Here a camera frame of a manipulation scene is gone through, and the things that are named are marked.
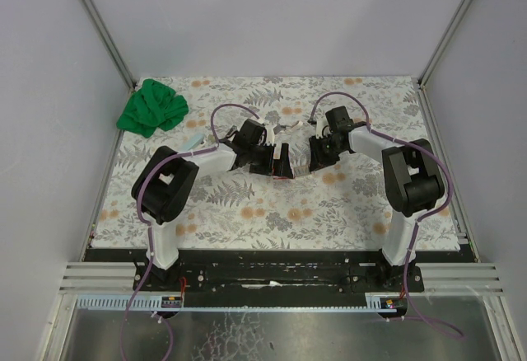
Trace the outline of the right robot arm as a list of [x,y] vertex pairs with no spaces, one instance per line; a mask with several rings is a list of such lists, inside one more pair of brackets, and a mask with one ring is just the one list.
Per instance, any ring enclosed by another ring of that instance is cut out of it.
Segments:
[[309,171],[318,171],[339,162],[343,153],[358,153],[382,166],[385,196],[393,213],[382,246],[385,261],[402,266],[415,257],[415,224],[421,212],[431,211],[445,194],[440,164],[431,144],[424,138],[411,143],[395,140],[353,121],[343,106],[329,110],[326,120],[316,123],[309,137]]

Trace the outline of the light blue stapler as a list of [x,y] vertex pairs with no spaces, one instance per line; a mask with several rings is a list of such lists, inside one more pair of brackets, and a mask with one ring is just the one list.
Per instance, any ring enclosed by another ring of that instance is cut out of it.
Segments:
[[185,144],[180,147],[181,152],[193,151],[200,146],[203,146],[205,140],[204,134],[195,134]]

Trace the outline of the small white stapler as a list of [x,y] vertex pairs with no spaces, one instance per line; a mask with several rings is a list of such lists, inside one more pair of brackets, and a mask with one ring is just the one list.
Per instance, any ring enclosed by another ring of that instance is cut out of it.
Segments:
[[275,134],[279,134],[279,133],[285,132],[285,131],[296,131],[296,130],[300,129],[303,125],[304,125],[304,123],[302,121],[297,121],[297,122],[295,122],[293,124],[290,124],[290,125],[277,124],[273,128],[273,132]]

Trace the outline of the staple strip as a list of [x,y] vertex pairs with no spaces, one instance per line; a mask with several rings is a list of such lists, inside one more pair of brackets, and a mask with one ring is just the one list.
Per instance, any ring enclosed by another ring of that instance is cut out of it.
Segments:
[[295,178],[308,176],[310,174],[310,169],[308,165],[295,166],[292,168],[292,171]]

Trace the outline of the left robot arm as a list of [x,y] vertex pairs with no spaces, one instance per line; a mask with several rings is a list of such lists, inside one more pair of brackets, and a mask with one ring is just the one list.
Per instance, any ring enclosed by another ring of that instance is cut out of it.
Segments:
[[292,179],[289,144],[274,142],[274,129],[247,119],[240,129],[210,147],[176,152],[162,146],[133,185],[140,222],[147,225],[147,259],[168,270],[179,259],[175,220],[183,212],[194,183],[247,166],[252,174]]

